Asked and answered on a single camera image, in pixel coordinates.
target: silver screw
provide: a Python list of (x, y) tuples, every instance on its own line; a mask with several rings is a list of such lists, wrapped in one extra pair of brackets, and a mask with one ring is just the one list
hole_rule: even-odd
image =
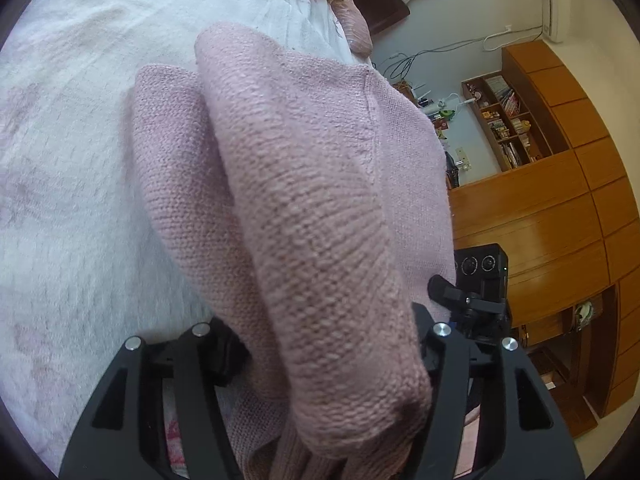
[(127, 350), (137, 350), (142, 345), (142, 339), (137, 335), (130, 337), (124, 342), (124, 348)]
[(198, 323), (197, 325), (193, 325), (193, 328), (191, 329), (191, 333), (196, 337), (204, 337), (209, 332), (211, 332), (209, 323)]
[(433, 331), (440, 337), (446, 337), (451, 333), (451, 327), (446, 323), (436, 323), (433, 325)]
[(513, 352), (518, 347), (518, 342), (513, 337), (505, 337), (502, 346), (509, 352)]

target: wall socket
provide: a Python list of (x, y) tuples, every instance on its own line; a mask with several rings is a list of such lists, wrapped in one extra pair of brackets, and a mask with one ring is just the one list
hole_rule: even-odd
[(468, 156), (466, 156), (465, 150), (463, 150), (462, 148), (457, 148), (456, 155), (460, 159), (460, 162), (462, 162), (462, 166), (460, 167), (460, 169), (463, 171), (470, 170), (471, 163), (469, 162)]

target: pink knit sweater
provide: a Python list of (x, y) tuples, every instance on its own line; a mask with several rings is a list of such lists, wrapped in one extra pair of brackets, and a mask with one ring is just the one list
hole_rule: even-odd
[(454, 279), (433, 127), (370, 67), (238, 25), (196, 59), (139, 72), (134, 150), (158, 234), (252, 356), (226, 416), (242, 472), (386, 479), (431, 399), (410, 301), (445, 319), (426, 285)]

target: white bed sheet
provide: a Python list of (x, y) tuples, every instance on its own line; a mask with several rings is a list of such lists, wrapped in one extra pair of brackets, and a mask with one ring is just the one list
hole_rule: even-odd
[(0, 396), (54, 472), (124, 339), (210, 316), (146, 217), (127, 103), (221, 20), (356, 62), (326, 0), (33, 0), (0, 52)]

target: air conditioner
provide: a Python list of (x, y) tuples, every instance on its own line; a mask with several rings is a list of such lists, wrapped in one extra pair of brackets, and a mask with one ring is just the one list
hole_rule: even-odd
[(542, 0), (542, 30), (555, 43), (569, 35), (571, 0)]

